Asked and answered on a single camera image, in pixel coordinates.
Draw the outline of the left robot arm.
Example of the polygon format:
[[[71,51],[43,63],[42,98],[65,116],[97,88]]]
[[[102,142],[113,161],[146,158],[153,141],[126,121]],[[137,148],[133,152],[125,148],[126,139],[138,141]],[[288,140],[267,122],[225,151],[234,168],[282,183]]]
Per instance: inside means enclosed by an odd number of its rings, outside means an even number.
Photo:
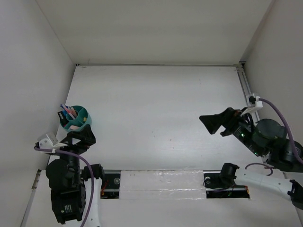
[[[47,154],[57,155],[46,168],[52,210],[60,224],[76,220],[82,227],[99,227],[98,198],[105,183],[101,164],[91,165],[82,154],[96,143],[90,125],[71,131],[58,141],[50,134],[38,144]]]

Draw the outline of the pink slim highlighter pen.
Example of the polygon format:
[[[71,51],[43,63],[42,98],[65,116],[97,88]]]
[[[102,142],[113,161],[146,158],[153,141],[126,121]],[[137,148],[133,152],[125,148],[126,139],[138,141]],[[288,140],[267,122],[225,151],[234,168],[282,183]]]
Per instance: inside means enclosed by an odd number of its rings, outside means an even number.
[[[73,107],[70,107],[71,113],[72,115],[76,118],[77,117],[77,113],[75,112]]]

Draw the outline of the black highlighter pink cap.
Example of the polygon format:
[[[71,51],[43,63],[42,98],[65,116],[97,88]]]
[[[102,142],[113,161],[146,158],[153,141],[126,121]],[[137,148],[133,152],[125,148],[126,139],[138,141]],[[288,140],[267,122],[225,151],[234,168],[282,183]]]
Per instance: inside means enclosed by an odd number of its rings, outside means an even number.
[[[66,125],[69,122],[62,111],[58,112],[57,114],[62,125]]]

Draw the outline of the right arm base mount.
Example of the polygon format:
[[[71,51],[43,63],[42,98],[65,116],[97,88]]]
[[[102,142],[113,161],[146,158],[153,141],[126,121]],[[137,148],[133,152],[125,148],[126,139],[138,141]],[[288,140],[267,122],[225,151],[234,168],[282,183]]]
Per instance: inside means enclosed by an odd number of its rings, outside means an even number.
[[[247,186],[223,183],[220,179],[219,170],[207,170],[203,172],[203,175],[203,186],[205,187],[207,199],[250,198]]]

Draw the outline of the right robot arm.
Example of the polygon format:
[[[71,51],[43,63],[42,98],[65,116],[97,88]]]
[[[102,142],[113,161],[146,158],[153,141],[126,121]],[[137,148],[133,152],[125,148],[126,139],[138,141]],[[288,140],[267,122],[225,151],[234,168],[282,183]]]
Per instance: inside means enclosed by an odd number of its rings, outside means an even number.
[[[234,136],[257,157],[266,157],[266,164],[283,172],[303,171],[303,165],[297,160],[303,156],[303,147],[295,142],[291,147],[286,127],[272,119],[253,122],[250,109],[228,107],[220,114],[201,115],[199,120],[213,135],[224,127],[221,136]],[[303,208],[303,187],[295,179],[279,180],[268,175],[252,173],[232,163],[224,163],[215,179],[205,179],[204,185],[213,192],[221,192],[236,185],[256,186],[289,200],[296,208]]]

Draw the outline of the red slim highlighter pen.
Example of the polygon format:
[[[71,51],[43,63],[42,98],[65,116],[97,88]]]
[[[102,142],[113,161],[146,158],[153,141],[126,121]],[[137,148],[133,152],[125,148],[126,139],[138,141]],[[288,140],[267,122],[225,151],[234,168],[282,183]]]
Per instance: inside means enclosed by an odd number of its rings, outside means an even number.
[[[74,116],[72,115],[72,113],[71,113],[71,111],[70,111],[69,109],[68,109],[67,113],[69,114],[69,116],[70,116],[71,118],[74,119]]]

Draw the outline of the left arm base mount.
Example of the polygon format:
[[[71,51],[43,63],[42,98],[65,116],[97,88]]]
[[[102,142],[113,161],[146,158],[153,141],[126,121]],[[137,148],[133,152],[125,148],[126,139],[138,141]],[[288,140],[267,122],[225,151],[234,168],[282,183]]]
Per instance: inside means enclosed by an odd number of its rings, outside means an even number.
[[[100,192],[101,199],[119,199],[120,183],[120,170],[105,170],[105,178]]]

